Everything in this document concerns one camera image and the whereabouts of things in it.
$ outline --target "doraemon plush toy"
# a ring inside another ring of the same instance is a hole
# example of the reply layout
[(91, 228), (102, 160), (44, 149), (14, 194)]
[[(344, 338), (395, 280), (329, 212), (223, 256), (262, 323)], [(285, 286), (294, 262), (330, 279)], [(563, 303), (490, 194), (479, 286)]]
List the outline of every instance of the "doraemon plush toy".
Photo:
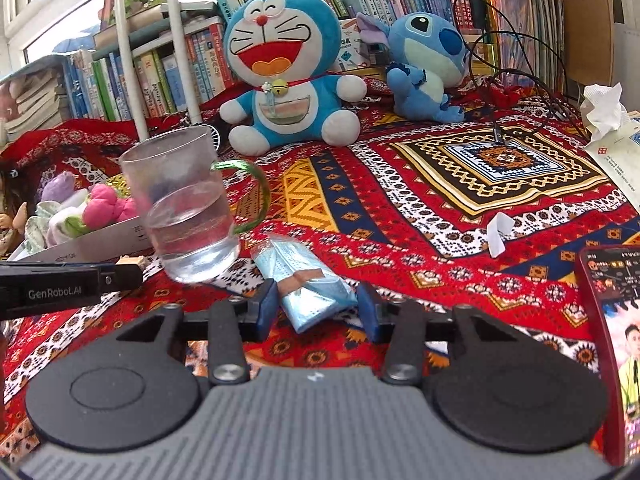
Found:
[(360, 135), (360, 121), (343, 110), (367, 93), (354, 75), (328, 75), (340, 51), (340, 24), (323, 0), (249, 0), (231, 17), (225, 34), (229, 66), (253, 90), (220, 107), (238, 124), (231, 146), (255, 156), (300, 140), (346, 146)]
[(411, 121), (455, 123), (464, 118), (449, 106), (445, 88), (459, 85), (465, 75), (466, 48), (460, 33), (447, 20), (415, 12), (389, 26), (358, 13), (360, 39), (389, 49), (393, 63), (386, 84), (394, 93), (394, 111)]

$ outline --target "glass cup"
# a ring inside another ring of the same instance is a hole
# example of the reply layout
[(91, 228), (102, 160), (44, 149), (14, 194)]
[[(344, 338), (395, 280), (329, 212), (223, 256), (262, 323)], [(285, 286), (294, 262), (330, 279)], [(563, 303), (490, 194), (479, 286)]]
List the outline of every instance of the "glass cup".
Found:
[[(212, 131), (206, 124), (180, 128), (144, 140), (120, 157), (146, 234), (176, 282), (206, 282), (227, 270), (240, 251), (238, 234), (262, 222), (270, 204), (262, 170), (246, 160), (219, 162)], [(235, 224), (220, 173), (229, 168), (260, 183), (255, 220)]]

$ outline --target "plush ear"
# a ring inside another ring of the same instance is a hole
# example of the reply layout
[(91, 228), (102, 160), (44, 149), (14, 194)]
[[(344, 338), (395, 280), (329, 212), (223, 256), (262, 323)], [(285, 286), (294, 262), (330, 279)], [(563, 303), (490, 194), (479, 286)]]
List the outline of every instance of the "plush ear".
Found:
[(389, 46), (388, 35), (390, 27), (372, 16), (367, 16), (359, 12), (356, 15), (358, 28), (360, 29), (360, 39), (367, 44), (380, 43)]

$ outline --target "plastic package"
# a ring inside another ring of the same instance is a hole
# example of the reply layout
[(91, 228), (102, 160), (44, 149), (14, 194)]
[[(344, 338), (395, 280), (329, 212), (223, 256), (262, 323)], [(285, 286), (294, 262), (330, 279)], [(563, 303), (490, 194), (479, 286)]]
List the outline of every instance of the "plastic package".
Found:
[(270, 235), (252, 247), (251, 256), (265, 278), (278, 282), (282, 307), (297, 333), (356, 305), (351, 287), (293, 238)]

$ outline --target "blue face mask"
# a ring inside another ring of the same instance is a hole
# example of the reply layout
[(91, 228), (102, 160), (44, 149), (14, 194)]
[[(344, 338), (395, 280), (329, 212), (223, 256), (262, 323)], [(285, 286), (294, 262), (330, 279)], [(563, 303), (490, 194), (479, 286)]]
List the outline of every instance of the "blue face mask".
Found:
[(282, 307), (297, 333), (357, 303), (351, 287), (293, 238), (272, 235), (252, 256), (262, 275), (277, 282), (297, 270), (322, 270), (322, 278), (309, 280), (282, 298)]

